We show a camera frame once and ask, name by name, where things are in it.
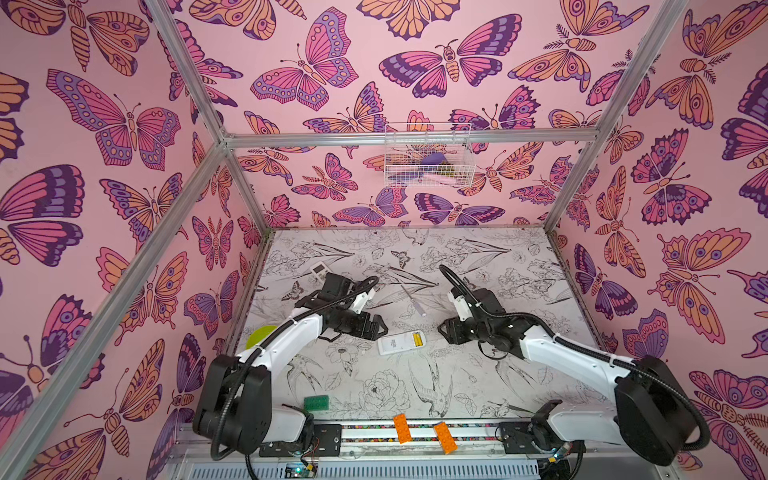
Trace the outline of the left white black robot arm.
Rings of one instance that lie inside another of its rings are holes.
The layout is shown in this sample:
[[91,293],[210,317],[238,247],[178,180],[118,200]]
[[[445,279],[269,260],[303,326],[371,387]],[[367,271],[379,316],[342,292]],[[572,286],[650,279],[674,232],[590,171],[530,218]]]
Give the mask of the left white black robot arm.
[[300,407],[277,404],[273,383],[304,347],[344,335],[377,341],[388,333],[379,315],[365,310],[377,276],[355,282],[328,273],[323,286],[300,298],[287,319],[242,353],[217,356],[208,368],[192,421],[193,432],[211,441],[220,461],[237,452],[249,456],[262,446],[282,444],[302,454],[314,443],[314,417]]

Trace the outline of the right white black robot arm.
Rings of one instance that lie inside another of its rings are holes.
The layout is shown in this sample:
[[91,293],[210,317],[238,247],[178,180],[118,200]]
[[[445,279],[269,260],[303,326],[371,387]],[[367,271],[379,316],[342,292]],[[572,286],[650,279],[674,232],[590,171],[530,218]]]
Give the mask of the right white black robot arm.
[[456,314],[438,331],[452,345],[476,342],[504,357],[539,363],[595,390],[610,401],[608,412],[562,411],[551,400],[531,419],[542,449],[556,442],[622,445],[659,466],[683,451],[708,446],[711,432],[666,363],[603,352],[553,332],[538,316],[508,313],[487,289],[448,295]]

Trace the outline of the clear handled screwdriver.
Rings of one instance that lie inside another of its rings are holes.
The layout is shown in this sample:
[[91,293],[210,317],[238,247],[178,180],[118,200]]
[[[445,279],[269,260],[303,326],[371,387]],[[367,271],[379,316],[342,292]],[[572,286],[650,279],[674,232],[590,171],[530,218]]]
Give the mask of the clear handled screwdriver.
[[414,296],[413,296],[413,295],[412,295],[412,294],[411,294],[411,293],[408,291],[408,289],[405,287],[405,285],[404,285],[402,282],[400,282],[400,283],[399,283],[399,285],[400,285],[401,289],[403,290],[403,292],[405,293],[405,295],[407,296],[407,298],[410,300],[410,302],[411,302],[411,305],[414,307],[414,310],[415,310],[415,311],[416,311],[416,312],[417,312],[417,313],[418,313],[418,314],[419,314],[421,317],[426,317],[426,316],[427,316],[427,313],[426,313],[425,309],[422,307],[422,305],[421,305],[421,304],[420,304],[420,303],[419,303],[419,302],[418,302],[418,301],[415,299],[415,297],[414,297]]

